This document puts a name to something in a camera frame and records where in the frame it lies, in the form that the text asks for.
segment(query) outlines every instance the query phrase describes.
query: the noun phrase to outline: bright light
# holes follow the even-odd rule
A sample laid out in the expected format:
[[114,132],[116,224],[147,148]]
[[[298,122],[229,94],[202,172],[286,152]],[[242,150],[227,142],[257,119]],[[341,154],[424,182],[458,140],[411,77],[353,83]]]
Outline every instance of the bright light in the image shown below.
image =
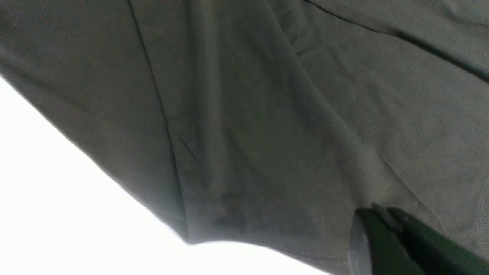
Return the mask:
[[324,274],[274,251],[185,245],[0,78],[0,274]]

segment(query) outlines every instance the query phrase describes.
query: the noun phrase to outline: gray t-shirt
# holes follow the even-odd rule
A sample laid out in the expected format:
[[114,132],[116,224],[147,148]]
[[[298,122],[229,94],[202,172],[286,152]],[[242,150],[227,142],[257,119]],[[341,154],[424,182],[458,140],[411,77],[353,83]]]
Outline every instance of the gray t-shirt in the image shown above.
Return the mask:
[[188,243],[347,274],[376,201],[489,258],[489,1],[2,0],[0,73]]

